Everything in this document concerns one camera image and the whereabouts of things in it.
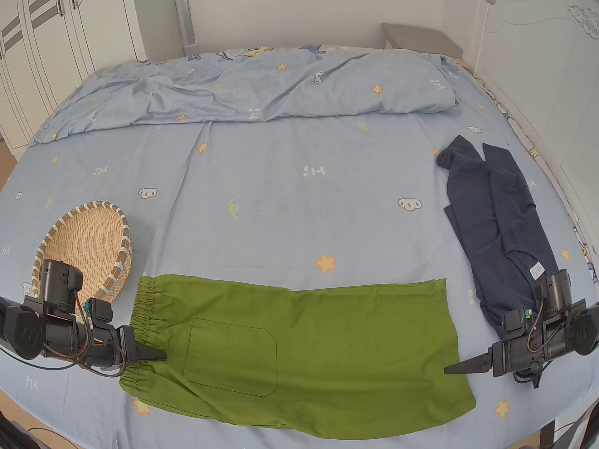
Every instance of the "woven basket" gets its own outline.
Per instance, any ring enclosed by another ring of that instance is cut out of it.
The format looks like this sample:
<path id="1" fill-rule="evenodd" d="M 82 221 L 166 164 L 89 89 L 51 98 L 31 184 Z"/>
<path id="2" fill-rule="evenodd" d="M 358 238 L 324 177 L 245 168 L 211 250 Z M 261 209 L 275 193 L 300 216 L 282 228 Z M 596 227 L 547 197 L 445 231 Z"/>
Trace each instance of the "woven basket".
<path id="1" fill-rule="evenodd" d="M 83 273 L 81 304 L 90 297 L 113 302 L 127 280 L 131 257 L 129 226 L 120 208 L 107 201 L 78 206 L 56 221 L 37 250 L 31 276 L 34 295 L 40 297 L 44 259 L 53 259 Z"/>

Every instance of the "bed sheet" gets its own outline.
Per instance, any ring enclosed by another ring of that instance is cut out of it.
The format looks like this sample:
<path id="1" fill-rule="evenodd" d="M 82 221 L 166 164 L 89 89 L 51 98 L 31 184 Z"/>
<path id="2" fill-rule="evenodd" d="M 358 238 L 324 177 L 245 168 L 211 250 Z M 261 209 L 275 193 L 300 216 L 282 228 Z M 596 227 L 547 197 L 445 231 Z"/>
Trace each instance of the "bed sheet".
<path id="1" fill-rule="evenodd" d="M 534 152 L 451 61 L 333 46 L 252 49 L 125 65 L 96 77 L 43 125 L 0 194 L 5 297 L 21 301 L 30 290 L 35 250 L 58 217 L 105 199 L 127 215 L 134 254 L 113 304 L 116 326 L 128 323 L 142 273 L 292 290 L 447 278 L 460 357 L 479 355 L 496 336 L 443 211 L 447 172 L 434 154 L 462 135 L 479 151 L 485 142 L 512 152 L 558 265 L 568 268 L 573 299 L 596 301 L 570 219 Z M 315 264 L 322 254 L 335 259 L 333 271 Z M 597 385 L 598 356 L 556 360 L 537 390 L 509 376 L 470 375 L 474 410 L 373 441 L 184 417 L 145 406 L 116 380 L 78 368 L 45 372 L 4 355 L 0 387 L 91 448 L 500 449 Z"/>

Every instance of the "green shorts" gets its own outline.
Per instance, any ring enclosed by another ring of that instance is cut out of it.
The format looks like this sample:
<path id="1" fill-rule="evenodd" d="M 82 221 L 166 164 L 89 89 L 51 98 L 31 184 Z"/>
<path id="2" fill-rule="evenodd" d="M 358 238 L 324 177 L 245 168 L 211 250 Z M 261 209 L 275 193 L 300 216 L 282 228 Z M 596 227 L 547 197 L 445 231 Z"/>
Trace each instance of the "green shorts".
<path id="1" fill-rule="evenodd" d="M 149 405 L 319 438 L 372 439 L 475 407 L 445 280 L 293 292 L 179 275 L 143 277 L 131 315 L 166 361 L 120 385 Z"/>

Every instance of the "nightstand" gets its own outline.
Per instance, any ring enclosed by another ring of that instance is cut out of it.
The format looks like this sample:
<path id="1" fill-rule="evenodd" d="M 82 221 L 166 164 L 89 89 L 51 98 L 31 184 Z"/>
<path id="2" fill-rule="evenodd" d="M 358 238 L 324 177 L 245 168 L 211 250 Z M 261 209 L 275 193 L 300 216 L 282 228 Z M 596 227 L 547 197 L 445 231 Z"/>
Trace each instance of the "nightstand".
<path id="1" fill-rule="evenodd" d="M 384 23 L 386 49 L 407 49 L 421 53 L 439 53 L 452 58 L 461 58 L 463 50 L 439 30 L 419 26 Z"/>

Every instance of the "clothing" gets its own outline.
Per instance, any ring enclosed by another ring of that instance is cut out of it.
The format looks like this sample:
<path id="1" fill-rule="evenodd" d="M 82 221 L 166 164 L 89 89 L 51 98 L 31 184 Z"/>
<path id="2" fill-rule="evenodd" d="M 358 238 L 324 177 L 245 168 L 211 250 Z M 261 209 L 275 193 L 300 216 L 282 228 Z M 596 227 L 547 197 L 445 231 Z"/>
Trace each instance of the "clothing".
<path id="1" fill-rule="evenodd" d="M 558 272 L 526 179 L 511 153 L 483 144 L 486 161 L 458 136 L 437 157 L 449 170 L 445 213 L 472 265 L 476 295 L 499 337 L 506 312 L 536 309 L 531 273 Z"/>
<path id="2" fill-rule="evenodd" d="M 120 379 L 155 407 L 320 438 L 384 438 L 475 407 L 445 280 L 292 292 L 179 275 L 143 277 L 131 326 L 167 352 Z"/>

